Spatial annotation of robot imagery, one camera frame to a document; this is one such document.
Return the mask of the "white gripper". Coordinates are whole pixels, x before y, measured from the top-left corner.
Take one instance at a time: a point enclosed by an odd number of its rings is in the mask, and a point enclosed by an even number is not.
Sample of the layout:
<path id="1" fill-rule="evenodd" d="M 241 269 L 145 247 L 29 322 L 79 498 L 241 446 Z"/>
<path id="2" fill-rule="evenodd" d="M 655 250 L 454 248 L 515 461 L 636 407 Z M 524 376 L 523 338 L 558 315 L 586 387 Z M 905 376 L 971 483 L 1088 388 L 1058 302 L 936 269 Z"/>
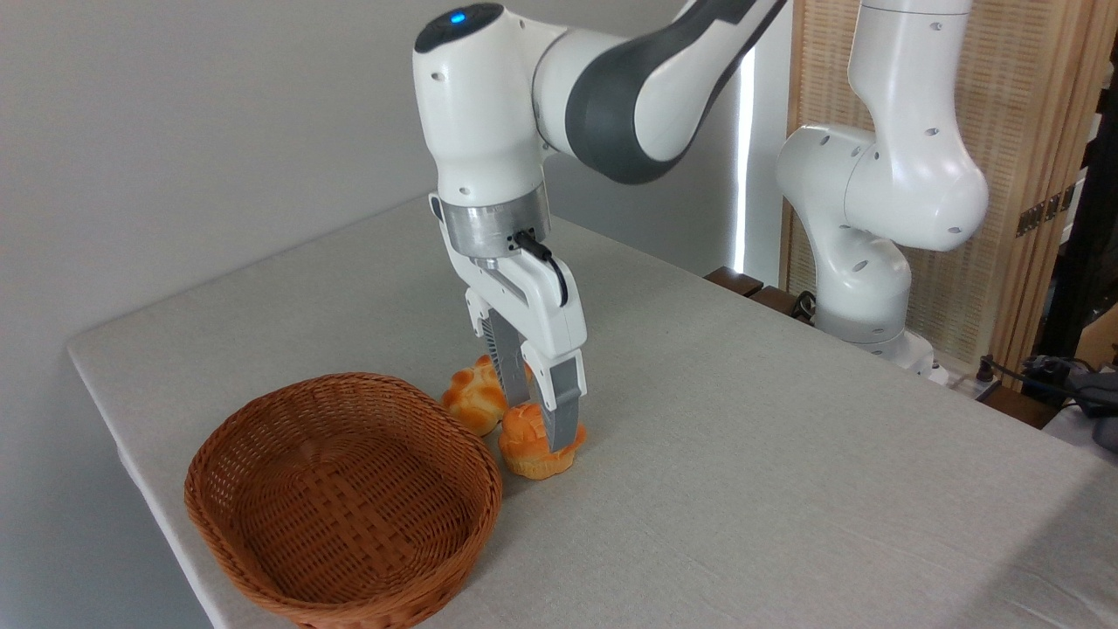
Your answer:
<path id="1" fill-rule="evenodd" d="M 527 363 L 534 373 L 549 450 L 571 446 L 584 395 L 587 330 L 569 267 L 556 258 L 542 261 L 520 248 L 492 259 L 489 267 L 476 266 L 451 246 L 451 207 L 435 194 L 428 196 L 428 204 L 439 220 L 452 267 L 470 287 L 465 299 L 473 330 L 486 343 L 506 403 L 523 404 L 530 398 Z M 519 334 L 528 345 L 521 346 Z"/>

